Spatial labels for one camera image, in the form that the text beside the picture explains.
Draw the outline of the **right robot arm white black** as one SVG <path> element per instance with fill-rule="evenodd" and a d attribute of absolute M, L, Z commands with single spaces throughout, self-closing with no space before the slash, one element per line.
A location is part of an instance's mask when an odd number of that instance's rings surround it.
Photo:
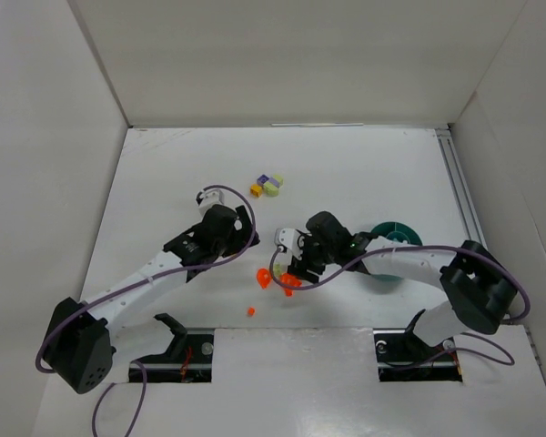
<path fill-rule="evenodd" d="M 472 240 L 460 247 L 423 246 L 377 232 L 352 233 L 321 211 L 303 231 L 279 229 L 276 244 L 291 256 L 288 273 L 312 285 L 320 282 L 327 266 L 337 265 L 342 271 L 397 277 L 441 290 L 445 301 L 421 310 L 406 329 L 429 347 L 469 330 L 496 333 L 518 293 L 507 270 Z"/>

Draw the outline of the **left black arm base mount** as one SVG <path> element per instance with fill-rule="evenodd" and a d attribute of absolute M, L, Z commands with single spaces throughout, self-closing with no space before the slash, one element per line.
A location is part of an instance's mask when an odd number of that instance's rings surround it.
<path fill-rule="evenodd" d="M 154 316 L 155 323 L 169 333 L 169 342 L 159 352 L 136 360 L 146 370 L 148 383 L 210 383 L 214 353 L 214 329 L 188 329 L 167 313 Z"/>

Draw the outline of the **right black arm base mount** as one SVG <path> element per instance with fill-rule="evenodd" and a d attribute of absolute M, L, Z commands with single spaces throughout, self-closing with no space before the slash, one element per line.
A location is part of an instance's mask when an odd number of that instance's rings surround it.
<path fill-rule="evenodd" d="M 444 353 L 442 344 L 428 346 L 414 334 L 423 312 L 417 313 L 404 329 L 373 331 L 380 382 L 463 381 L 455 352 Z"/>

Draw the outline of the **orange dish lego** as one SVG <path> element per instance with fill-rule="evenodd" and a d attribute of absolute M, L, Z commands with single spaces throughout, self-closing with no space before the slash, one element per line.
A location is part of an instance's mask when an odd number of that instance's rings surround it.
<path fill-rule="evenodd" d="M 287 272 L 281 275 L 280 281 L 282 283 L 282 289 L 287 297 L 292 297 L 295 288 L 299 288 L 302 285 L 300 279 Z"/>
<path fill-rule="evenodd" d="M 265 290 L 272 282 L 272 275 L 269 269 L 259 269 L 256 274 L 257 283 L 260 288 Z"/>

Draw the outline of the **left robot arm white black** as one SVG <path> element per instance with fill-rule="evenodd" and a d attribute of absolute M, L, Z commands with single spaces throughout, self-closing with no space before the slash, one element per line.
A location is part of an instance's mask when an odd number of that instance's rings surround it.
<path fill-rule="evenodd" d="M 171 239 L 142 268 L 83 301 L 66 298 L 51 316 L 37 360 L 84 394 L 117 364 L 148 356 L 178 357 L 187 329 L 163 312 L 142 324 L 135 317 L 197 275 L 258 244 L 251 207 L 210 207 L 199 223 Z"/>

